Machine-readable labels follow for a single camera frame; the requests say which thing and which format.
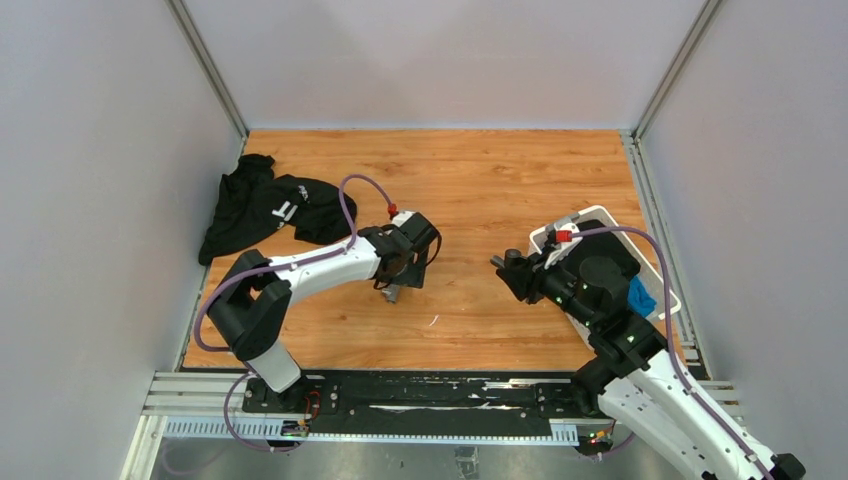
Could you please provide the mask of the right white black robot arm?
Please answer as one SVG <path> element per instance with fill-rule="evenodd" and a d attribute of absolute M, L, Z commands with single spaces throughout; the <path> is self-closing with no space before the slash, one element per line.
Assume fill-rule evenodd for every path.
<path fill-rule="evenodd" d="M 666 337 L 628 305 L 630 281 L 612 258 L 592 255 L 570 271 L 509 249 L 491 262 L 518 300 L 547 299 L 587 328 L 595 357 L 571 390 L 580 414 L 623 424 L 688 479 L 805 477 L 795 455 L 747 433 L 680 365 Z"/>

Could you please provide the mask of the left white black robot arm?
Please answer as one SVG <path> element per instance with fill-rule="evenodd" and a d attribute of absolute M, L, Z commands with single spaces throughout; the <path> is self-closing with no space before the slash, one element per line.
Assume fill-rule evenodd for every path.
<path fill-rule="evenodd" d="M 381 226 L 356 230 L 350 238 L 303 254 L 265 257 L 242 254 L 202 306 L 228 352 L 266 385 L 283 412 L 299 410 L 307 398 L 302 369 L 280 335 L 287 312 L 324 291 L 360 281 L 375 288 L 424 285 L 426 269 L 442 245 L 441 232 L 421 213 L 401 211 Z"/>

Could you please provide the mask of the grey tee pipe fitting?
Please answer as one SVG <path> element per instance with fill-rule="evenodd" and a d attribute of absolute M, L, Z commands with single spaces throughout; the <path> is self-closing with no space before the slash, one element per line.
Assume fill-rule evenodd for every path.
<path fill-rule="evenodd" d="M 380 289 L 380 293 L 384 297 L 384 299 L 390 304 L 396 304 L 399 295 L 400 295 L 401 287 L 399 285 L 390 284 L 384 286 Z"/>

